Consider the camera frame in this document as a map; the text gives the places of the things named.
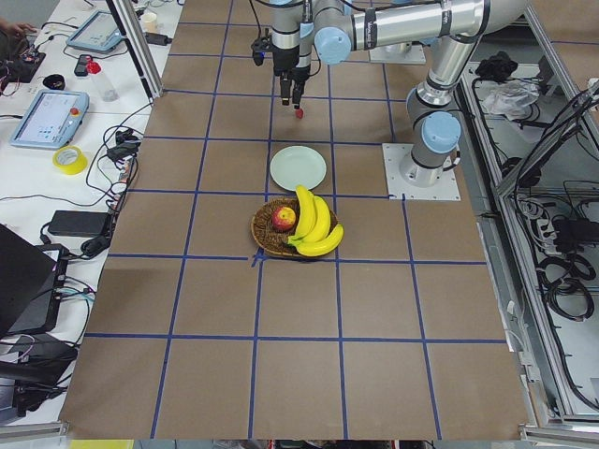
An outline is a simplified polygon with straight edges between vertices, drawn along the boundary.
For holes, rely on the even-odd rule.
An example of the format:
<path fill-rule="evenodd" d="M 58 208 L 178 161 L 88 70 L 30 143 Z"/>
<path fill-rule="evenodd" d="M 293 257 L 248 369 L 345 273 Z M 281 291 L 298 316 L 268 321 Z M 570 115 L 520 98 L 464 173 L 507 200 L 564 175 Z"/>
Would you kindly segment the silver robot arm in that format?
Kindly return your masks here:
<path fill-rule="evenodd" d="M 277 1 L 275 71 L 285 103 L 323 113 L 331 142 L 412 147 L 391 166 L 430 187 L 458 162 L 453 94 L 486 34 L 523 1 Z"/>
<path fill-rule="evenodd" d="M 271 45 L 273 72 L 280 81 L 280 94 L 284 106 L 300 109 L 305 84 L 310 76 L 310 53 L 300 37 L 302 6 L 293 1 L 271 1 Z"/>

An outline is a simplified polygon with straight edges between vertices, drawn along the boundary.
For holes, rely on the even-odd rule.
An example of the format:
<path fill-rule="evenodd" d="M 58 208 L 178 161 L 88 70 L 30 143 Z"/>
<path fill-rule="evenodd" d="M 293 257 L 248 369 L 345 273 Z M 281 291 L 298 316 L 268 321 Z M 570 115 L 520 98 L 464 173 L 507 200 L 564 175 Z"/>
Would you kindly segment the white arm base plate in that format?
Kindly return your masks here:
<path fill-rule="evenodd" d="M 448 155 L 441 167 L 419 166 L 412 158 L 411 143 L 384 143 L 383 162 L 387 196 L 393 200 L 460 201 L 460 190 Z"/>

